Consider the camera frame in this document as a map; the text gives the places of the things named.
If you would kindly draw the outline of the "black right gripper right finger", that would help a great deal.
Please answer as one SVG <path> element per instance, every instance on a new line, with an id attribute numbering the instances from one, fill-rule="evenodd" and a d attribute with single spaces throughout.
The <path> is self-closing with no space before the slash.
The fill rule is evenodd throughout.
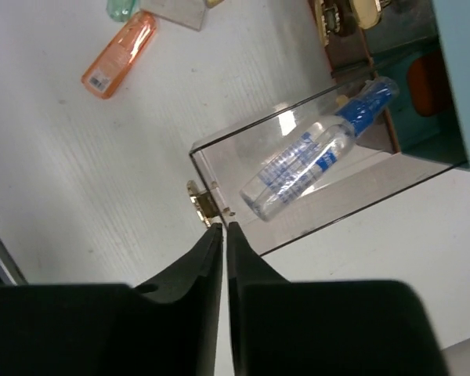
<path id="1" fill-rule="evenodd" d="M 425 308 L 397 280 L 291 282 L 227 229 L 237 375 L 446 375 Z"/>

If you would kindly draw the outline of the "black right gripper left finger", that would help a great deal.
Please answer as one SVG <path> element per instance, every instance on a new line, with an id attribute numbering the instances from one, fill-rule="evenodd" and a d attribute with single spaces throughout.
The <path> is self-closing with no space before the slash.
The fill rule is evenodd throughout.
<path id="1" fill-rule="evenodd" d="M 138 286 L 0 285 L 0 375 L 211 375 L 222 226 Z"/>

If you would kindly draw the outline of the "clear blue-capped bottle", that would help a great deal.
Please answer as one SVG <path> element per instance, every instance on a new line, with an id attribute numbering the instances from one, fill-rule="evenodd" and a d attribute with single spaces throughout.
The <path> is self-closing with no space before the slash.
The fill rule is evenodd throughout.
<path id="1" fill-rule="evenodd" d="M 275 218 L 349 154 L 399 93 L 391 78 L 368 81 L 356 96 L 333 114 L 319 117 L 269 161 L 240 190 L 244 203 L 265 222 Z"/>

